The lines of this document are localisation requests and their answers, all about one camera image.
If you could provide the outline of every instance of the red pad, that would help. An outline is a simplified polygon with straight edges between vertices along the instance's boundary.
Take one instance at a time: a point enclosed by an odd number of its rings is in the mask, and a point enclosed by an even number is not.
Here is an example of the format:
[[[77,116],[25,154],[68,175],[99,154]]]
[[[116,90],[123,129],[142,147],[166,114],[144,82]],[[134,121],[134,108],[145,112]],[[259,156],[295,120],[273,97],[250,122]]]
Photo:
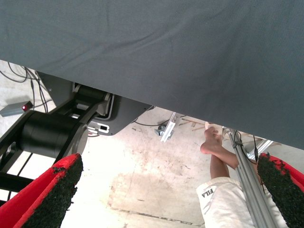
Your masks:
[[[285,175],[285,171],[282,170],[282,167],[284,167],[286,170],[290,173],[290,179],[294,184],[296,184],[302,192],[304,192],[304,174],[300,171],[296,170],[294,167],[292,167],[290,164],[286,163],[285,161],[271,156],[267,155],[266,153],[261,153],[260,156],[264,156],[268,158],[271,162],[274,162],[275,167],[277,170],[279,170],[283,175]]]
[[[69,167],[80,157],[80,154],[76,153],[61,159],[2,205],[0,207],[0,227],[20,228],[58,181],[66,175]]]

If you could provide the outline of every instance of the gray cloth cover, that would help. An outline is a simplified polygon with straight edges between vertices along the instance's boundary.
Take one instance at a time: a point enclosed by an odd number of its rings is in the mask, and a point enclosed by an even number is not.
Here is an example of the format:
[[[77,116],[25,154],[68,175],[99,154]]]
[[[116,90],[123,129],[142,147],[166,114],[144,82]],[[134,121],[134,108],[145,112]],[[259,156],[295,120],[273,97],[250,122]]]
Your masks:
[[[0,0],[0,59],[304,149],[303,0]]]

